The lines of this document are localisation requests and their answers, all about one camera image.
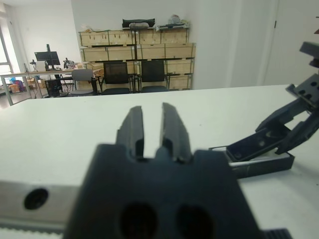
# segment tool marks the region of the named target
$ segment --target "desk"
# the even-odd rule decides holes
[[[0,180],[80,185],[96,146],[115,143],[134,106],[143,110],[146,157],[154,157],[160,144],[163,102],[176,106],[192,152],[228,145],[254,133],[270,113],[294,99],[285,87],[26,100],[0,112]],[[306,116],[295,117],[288,127]],[[296,156],[291,170],[239,180],[261,229],[288,228],[295,239],[318,238],[318,142],[319,132],[291,151]],[[0,238],[59,237],[0,230]]]
[[[31,98],[31,91],[30,91],[28,82],[26,80],[26,77],[68,74],[68,73],[71,73],[72,71],[73,71],[73,69],[67,69],[67,70],[61,70],[61,71],[37,71],[37,72],[32,71],[32,72],[14,73],[14,74],[9,74],[9,75],[1,75],[1,81],[2,81],[2,84],[4,86],[5,94],[6,94],[6,97],[8,98],[9,104],[10,104],[10,106],[12,106],[13,102],[11,99],[11,95],[9,93],[8,86],[6,85],[5,78],[23,77],[23,82],[25,84],[26,91],[29,93],[29,97]],[[36,83],[36,86],[38,87],[38,89],[40,89],[39,83],[37,80],[35,81],[35,83]]]

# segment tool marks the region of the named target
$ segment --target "gray chair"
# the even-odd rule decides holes
[[[98,88],[96,85],[96,79],[93,71],[90,69],[79,69],[72,71],[72,78],[74,80],[75,91],[70,92],[70,96],[97,96]],[[78,90],[76,87],[76,81],[88,81],[92,85],[91,90]]]

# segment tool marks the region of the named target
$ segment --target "white tabletop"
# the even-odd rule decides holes
[[[27,100],[0,112],[0,180],[80,185],[96,146],[115,142],[133,106],[143,110],[145,156],[154,157],[160,144],[163,102],[176,106],[192,152],[228,145],[254,133],[264,118],[294,99],[285,87]],[[318,139],[319,133],[291,151],[296,156],[291,170],[240,180],[260,228],[318,238]],[[58,237],[0,230],[0,238]]]

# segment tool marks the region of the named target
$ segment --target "cardboard box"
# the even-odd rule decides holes
[[[31,90],[36,89],[36,84],[33,77],[27,77],[26,80],[28,81],[28,85]]]
[[[40,87],[40,89],[45,89],[46,88],[45,80],[40,80],[39,87]]]
[[[12,91],[12,93],[20,92],[20,89],[19,89],[18,85],[12,84],[12,85],[9,85],[9,88]]]

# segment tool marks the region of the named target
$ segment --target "mesh chair back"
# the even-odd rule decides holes
[[[106,84],[127,84],[129,82],[126,62],[104,62],[103,66]]]
[[[79,69],[72,71],[72,78],[75,81],[91,81],[91,78],[93,77],[93,71],[90,69]]]
[[[164,80],[164,61],[142,61],[142,82],[160,82]]]

